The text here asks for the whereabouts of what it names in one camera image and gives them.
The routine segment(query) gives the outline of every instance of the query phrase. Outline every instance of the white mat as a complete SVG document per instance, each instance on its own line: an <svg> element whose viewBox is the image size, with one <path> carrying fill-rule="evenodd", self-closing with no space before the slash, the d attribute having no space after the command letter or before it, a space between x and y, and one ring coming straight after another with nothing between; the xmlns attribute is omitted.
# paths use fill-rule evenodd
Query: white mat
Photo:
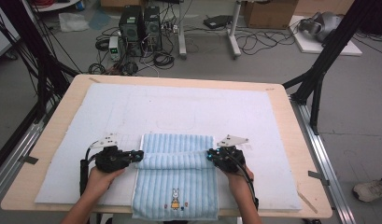
<svg viewBox="0 0 382 224"><path fill-rule="evenodd" d="M292 16L292 19L290 21L290 24L294 24L302 19L305 19L303 16ZM291 26L290 31L292 33L296 33L298 29L295 29L295 25ZM295 35L296 44L298 45L299 49L302 53L321 53L323 47L321 46L321 43L318 42L315 37L310 35L307 31L298 31ZM342 50L340 55L347 55L347 56L361 56L362 52L353 44L353 42L348 41L345 48Z"/></svg>
<svg viewBox="0 0 382 224"><path fill-rule="evenodd" d="M36 203L75 203L79 161L88 146L116 133L119 148L139 149L144 133L247 137L242 149L255 174L260 208L301 209L289 162L276 127L269 96L262 91L93 84L51 162ZM91 155L99 152L96 149ZM136 169L118 177L101 204L131 205ZM218 170L219 206L235 208L226 176Z"/></svg>

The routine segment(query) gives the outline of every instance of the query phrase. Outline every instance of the brown box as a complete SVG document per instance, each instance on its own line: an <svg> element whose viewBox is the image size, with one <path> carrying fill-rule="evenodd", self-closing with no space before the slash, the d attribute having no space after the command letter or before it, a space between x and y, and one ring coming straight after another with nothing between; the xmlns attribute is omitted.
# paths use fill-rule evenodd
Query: brown box
<svg viewBox="0 0 382 224"><path fill-rule="evenodd" d="M298 0L275 0L267 4L247 2L244 20L249 28L287 29Z"/></svg>
<svg viewBox="0 0 382 224"><path fill-rule="evenodd" d="M354 0L299 0L295 15L313 16L316 12L331 11L345 15Z"/></svg>
<svg viewBox="0 0 382 224"><path fill-rule="evenodd" d="M124 6L144 6L144 0L100 0L101 7L122 10Z"/></svg>

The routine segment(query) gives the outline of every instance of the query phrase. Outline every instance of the cartoon character on towel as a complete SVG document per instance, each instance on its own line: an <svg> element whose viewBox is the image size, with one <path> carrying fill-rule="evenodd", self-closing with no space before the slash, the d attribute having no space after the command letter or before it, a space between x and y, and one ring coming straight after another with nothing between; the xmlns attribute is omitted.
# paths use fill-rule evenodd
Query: cartoon character on towel
<svg viewBox="0 0 382 224"><path fill-rule="evenodd" d="M177 210L179 208L179 189L173 189L173 201L171 202L171 207L173 210Z"/></svg>

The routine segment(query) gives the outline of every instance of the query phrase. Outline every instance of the folded towel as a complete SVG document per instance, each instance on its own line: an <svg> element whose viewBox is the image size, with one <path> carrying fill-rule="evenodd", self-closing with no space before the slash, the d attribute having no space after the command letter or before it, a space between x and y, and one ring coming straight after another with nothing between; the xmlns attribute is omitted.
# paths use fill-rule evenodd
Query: folded towel
<svg viewBox="0 0 382 224"><path fill-rule="evenodd" d="M133 218L147 220L216 220L216 170L206 158L213 137L145 134L133 197Z"/></svg>

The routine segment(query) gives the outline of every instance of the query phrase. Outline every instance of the person's left hand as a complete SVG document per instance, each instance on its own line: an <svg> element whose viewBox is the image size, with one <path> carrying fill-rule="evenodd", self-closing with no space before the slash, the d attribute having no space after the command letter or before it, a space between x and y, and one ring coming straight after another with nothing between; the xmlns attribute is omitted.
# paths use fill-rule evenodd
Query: person's left hand
<svg viewBox="0 0 382 224"><path fill-rule="evenodd" d="M109 188L109 185L111 185L115 177L121 175L123 172L124 169L109 174L98 170L97 167L93 167L84 194L90 195L93 198L95 197L95 199L98 200Z"/></svg>

